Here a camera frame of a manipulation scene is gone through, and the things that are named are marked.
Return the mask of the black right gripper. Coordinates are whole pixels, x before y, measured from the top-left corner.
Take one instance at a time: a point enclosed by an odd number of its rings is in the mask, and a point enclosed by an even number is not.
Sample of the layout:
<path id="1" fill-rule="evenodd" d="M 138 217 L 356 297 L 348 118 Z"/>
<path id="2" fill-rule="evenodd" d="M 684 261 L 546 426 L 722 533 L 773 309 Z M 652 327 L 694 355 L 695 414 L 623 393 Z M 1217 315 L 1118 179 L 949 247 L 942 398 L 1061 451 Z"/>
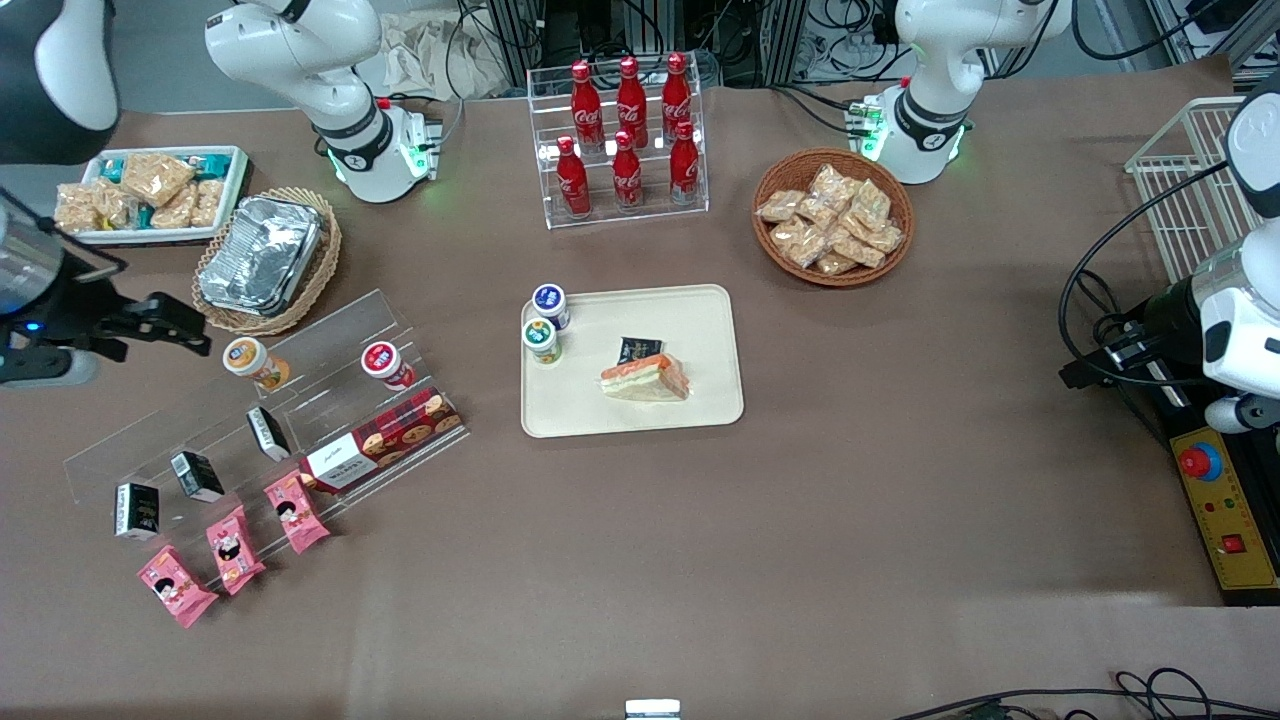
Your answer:
<path id="1" fill-rule="evenodd" d="M 14 336 L 44 345 L 92 348 L 100 340 L 169 343 L 201 357 L 211 352 L 206 318 L 197 309 L 164 292 L 142 301 L 142 318 L 129 311 L 133 301 L 116 292 L 111 279 L 79 281 L 79 268 L 63 268 L 35 300 L 4 313 L 3 341 Z"/>

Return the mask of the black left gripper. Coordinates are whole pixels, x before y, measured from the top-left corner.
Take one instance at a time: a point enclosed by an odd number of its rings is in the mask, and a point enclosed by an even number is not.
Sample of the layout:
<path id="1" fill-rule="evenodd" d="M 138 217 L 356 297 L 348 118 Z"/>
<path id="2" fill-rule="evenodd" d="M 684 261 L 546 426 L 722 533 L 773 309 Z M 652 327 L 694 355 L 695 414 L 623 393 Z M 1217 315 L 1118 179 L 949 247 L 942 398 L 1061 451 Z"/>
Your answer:
<path id="1" fill-rule="evenodd" d="M 1193 279 L 1183 278 L 1138 306 L 1140 328 L 1103 328 L 1098 345 L 1108 369 L 1151 369 L 1160 365 L 1175 380 L 1204 383 L 1201 310 Z M 1106 386 L 1105 361 L 1097 355 L 1073 359 L 1059 370 L 1069 389 Z"/>

